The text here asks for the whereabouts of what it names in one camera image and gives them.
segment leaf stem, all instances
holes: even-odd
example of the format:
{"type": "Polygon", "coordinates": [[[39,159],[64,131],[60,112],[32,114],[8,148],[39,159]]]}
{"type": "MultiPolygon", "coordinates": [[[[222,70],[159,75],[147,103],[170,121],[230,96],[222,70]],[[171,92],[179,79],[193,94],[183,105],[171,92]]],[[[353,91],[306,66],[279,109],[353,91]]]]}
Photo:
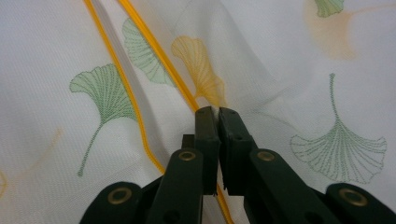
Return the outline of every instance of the leaf stem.
{"type": "Polygon", "coordinates": [[[330,97],[332,99],[332,111],[334,112],[335,118],[337,120],[339,120],[340,117],[338,116],[338,112],[337,112],[337,108],[335,107],[335,100],[334,100],[334,78],[335,78],[335,74],[331,73],[330,74],[330,97]]]}
{"type": "Polygon", "coordinates": [[[88,145],[87,151],[85,152],[84,158],[82,159],[81,166],[79,167],[79,170],[78,170],[78,176],[82,176],[83,173],[84,173],[85,163],[87,162],[88,155],[90,154],[91,147],[92,147],[93,142],[95,141],[95,138],[98,135],[99,131],[102,129],[103,125],[104,125],[104,123],[101,123],[99,125],[98,129],[96,130],[95,134],[93,135],[93,137],[92,137],[92,139],[90,141],[90,144],[88,145]]]}

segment yellow ginkgo leaf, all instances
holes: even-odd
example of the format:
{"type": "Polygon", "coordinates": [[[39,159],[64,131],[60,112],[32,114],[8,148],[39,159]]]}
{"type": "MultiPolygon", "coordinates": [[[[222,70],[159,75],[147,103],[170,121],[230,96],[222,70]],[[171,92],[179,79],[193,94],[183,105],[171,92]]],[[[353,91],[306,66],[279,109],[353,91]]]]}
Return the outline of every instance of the yellow ginkgo leaf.
{"type": "Polygon", "coordinates": [[[215,106],[226,106],[224,83],[215,75],[201,39],[179,36],[172,43],[172,52],[189,70],[196,92],[194,97],[203,96],[215,106]]]}
{"type": "Polygon", "coordinates": [[[332,59],[351,60],[356,57],[348,40],[348,25],[353,14],[343,10],[321,18],[317,15],[315,1],[305,1],[304,19],[309,32],[318,46],[332,59]]]}

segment orange stripe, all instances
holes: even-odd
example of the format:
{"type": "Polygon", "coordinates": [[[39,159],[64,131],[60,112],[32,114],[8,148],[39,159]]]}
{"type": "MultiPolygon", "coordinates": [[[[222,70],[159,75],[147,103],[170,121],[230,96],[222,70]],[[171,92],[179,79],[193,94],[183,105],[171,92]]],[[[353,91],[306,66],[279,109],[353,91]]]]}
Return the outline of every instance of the orange stripe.
{"type": "Polygon", "coordinates": [[[141,17],[137,13],[137,11],[134,9],[132,4],[128,0],[120,0],[120,4],[123,6],[123,8],[128,13],[128,15],[131,17],[131,19],[134,21],[134,24],[140,30],[140,32],[142,33],[143,37],[146,38],[146,40],[150,44],[152,50],[155,52],[155,54],[157,55],[158,59],[163,64],[163,67],[165,68],[165,70],[168,72],[168,74],[174,80],[174,82],[177,85],[177,88],[179,89],[181,95],[186,100],[187,104],[190,106],[192,111],[196,111],[197,109],[199,109],[199,106],[196,103],[196,101],[195,101],[194,97],[192,96],[191,92],[189,91],[189,88],[187,88],[187,86],[184,83],[183,79],[178,74],[176,68],[172,65],[171,61],[166,56],[165,52],[161,48],[161,46],[158,43],[157,39],[151,33],[151,31],[149,30],[147,25],[144,23],[144,21],[141,19],[141,17]]]}
{"type": "Polygon", "coordinates": [[[157,158],[155,158],[154,154],[151,152],[151,150],[149,148],[149,141],[146,136],[146,129],[145,129],[145,125],[144,125],[142,116],[140,114],[139,106],[136,102],[136,99],[134,98],[134,92],[132,91],[131,85],[129,85],[128,79],[126,78],[126,76],[123,72],[123,69],[120,65],[120,61],[117,57],[117,54],[114,51],[113,47],[111,46],[110,40],[108,39],[105,29],[103,28],[102,23],[100,22],[99,17],[96,14],[96,11],[92,5],[91,0],[84,0],[84,2],[87,5],[87,8],[91,13],[93,20],[95,21],[95,24],[99,30],[99,33],[105,42],[107,50],[110,53],[110,56],[111,56],[114,64],[116,65],[117,70],[120,73],[120,78],[123,83],[123,86],[128,93],[128,96],[132,103],[132,106],[134,107],[134,113],[136,115],[137,123],[139,124],[140,134],[141,134],[142,141],[143,141],[143,147],[146,151],[146,154],[148,155],[148,158],[152,161],[152,163],[154,163],[154,165],[158,168],[158,170],[163,174],[164,173],[163,166],[158,162],[157,158]]]}
{"type": "MultiPolygon", "coordinates": [[[[178,74],[176,68],[172,65],[168,57],[166,56],[165,52],[161,48],[160,44],[155,39],[154,35],[151,33],[147,25],[144,23],[142,18],[139,16],[137,11],[134,9],[132,4],[128,0],[120,0],[120,4],[124,7],[125,11],[128,13],[130,18],[134,21],[134,24],[137,26],[139,31],[142,33],[143,37],[146,38],[148,43],[150,44],[153,51],[156,53],[157,57],[165,67],[166,71],[169,73],[171,78],[176,83],[178,89],[180,90],[181,94],[183,95],[184,99],[192,109],[192,111],[196,111],[199,106],[196,103],[194,97],[192,96],[191,92],[187,88],[186,84],[184,83],[183,79],[178,74]]],[[[233,220],[230,215],[230,210],[228,209],[228,205],[225,201],[224,195],[222,194],[219,184],[217,184],[218,189],[218,203],[221,208],[221,213],[224,216],[224,219],[228,224],[233,223],[233,220]]]]}

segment white fabric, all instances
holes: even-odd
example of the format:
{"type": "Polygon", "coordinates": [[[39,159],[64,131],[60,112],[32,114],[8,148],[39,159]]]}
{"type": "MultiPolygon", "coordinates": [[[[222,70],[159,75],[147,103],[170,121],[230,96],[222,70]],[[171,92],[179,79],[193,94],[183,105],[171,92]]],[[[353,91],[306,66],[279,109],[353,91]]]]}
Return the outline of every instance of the white fabric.
{"type": "MultiPolygon", "coordinates": [[[[372,169],[378,174],[369,178],[361,172],[359,181],[353,176],[344,181],[396,210],[395,1],[346,0],[339,15],[351,19],[326,23],[321,30],[315,1],[131,2],[192,92],[189,72],[173,54],[172,43],[181,35],[200,38],[214,73],[224,82],[227,106],[241,114],[258,146],[277,151],[310,187],[322,192],[342,178],[315,171],[306,157],[297,156],[295,143],[318,139],[332,129],[336,116],[330,74],[335,74],[339,119],[361,138],[386,141],[380,147],[385,152],[375,158],[382,166],[372,169]],[[326,32],[333,37],[346,21],[347,45],[343,33],[336,33],[338,41],[320,38],[326,32]],[[340,45],[342,52],[326,45],[340,45]]],[[[115,1],[100,3],[128,52],[122,33],[126,13],[115,1]]],[[[0,179],[2,223],[78,223],[105,186],[124,180],[143,187],[160,175],[145,154],[137,122],[129,118],[103,126],[84,175],[77,175],[100,116],[92,98],[71,92],[69,85],[78,74],[110,63],[82,2],[0,4],[0,177],[7,181],[4,185],[0,179]]],[[[192,112],[175,87],[153,83],[133,63],[129,66],[135,74],[128,75],[131,86],[144,102],[140,107],[148,140],[165,166],[182,134],[193,132],[192,112]]],[[[203,97],[197,101],[208,104],[203,97]]],[[[241,198],[228,197],[227,202],[233,221],[246,223],[241,198]]],[[[205,197],[204,222],[224,222],[213,198],[205,197]]]]}

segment green ginkgo leaf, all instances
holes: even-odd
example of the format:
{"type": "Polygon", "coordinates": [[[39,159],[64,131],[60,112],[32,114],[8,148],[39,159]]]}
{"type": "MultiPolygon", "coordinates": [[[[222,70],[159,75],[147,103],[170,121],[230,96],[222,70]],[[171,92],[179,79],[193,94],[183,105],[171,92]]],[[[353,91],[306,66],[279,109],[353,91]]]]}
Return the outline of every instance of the green ginkgo leaf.
{"type": "Polygon", "coordinates": [[[318,6],[318,16],[330,17],[344,9],[344,0],[315,0],[318,6]]]}
{"type": "Polygon", "coordinates": [[[290,140],[291,149],[298,159],[335,181],[369,183],[384,166],[387,141],[384,137],[366,139],[353,133],[341,121],[335,107],[331,74],[330,90],[335,123],[330,131],[316,139],[295,135],[290,140]]]}
{"type": "Polygon", "coordinates": [[[91,139],[78,171],[78,175],[82,176],[93,141],[101,128],[112,119],[125,117],[136,120],[136,117],[114,64],[96,67],[91,72],[78,74],[70,82],[70,91],[85,92],[90,95],[100,114],[99,127],[91,139]]]}
{"type": "Polygon", "coordinates": [[[151,46],[131,19],[125,21],[122,32],[125,36],[125,47],[128,49],[131,62],[141,69],[151,82],[175,87],[174,82],[163,68],[151,46]]]}

